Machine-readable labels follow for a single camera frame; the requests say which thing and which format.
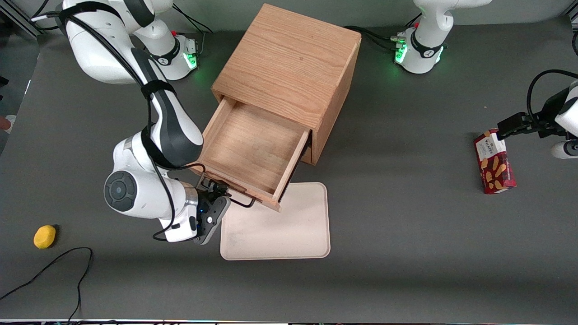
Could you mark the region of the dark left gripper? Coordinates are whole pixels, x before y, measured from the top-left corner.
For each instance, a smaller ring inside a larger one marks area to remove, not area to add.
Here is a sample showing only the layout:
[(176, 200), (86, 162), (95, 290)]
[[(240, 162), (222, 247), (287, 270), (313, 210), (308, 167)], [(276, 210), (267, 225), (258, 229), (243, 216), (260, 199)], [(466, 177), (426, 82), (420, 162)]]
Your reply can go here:
[[(545, 138), (550, 135), (564, 136), (571, 139), (569, 131), (560, 126), (555, 118), (570, 109), (571, 104), (566, 103), (569, 95), (569, 88), (566, 87), (557, 94), (552, 95), (547, 99), (543, 108), (538, 113), (533, 113), (531, 107), (533, 88), (528, 89), (527, 93), (527, 112), (531, 119), (531, 131), (537, 132), (539, 138)], [(528, 115), (524, 112), (518, 112), (507, 119), (497, 123), (497, 139), (499, 141), (505, 140), (510, 135), (517, 135), (524, 133), (528, 129)]]

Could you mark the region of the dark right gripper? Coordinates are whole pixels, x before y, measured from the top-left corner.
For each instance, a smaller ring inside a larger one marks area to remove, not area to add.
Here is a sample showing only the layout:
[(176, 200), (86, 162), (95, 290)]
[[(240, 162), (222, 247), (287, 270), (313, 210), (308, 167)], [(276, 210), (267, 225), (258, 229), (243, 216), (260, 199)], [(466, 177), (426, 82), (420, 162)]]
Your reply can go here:
[[(231, 205), (229, 188), (229, 184), (209, 178), (198, 180), (198, 194), (203, 195), (197, 205), (195, 244), (206, 245), (221, 224)], [(213, 194), (213, 200), (205, 194)]]

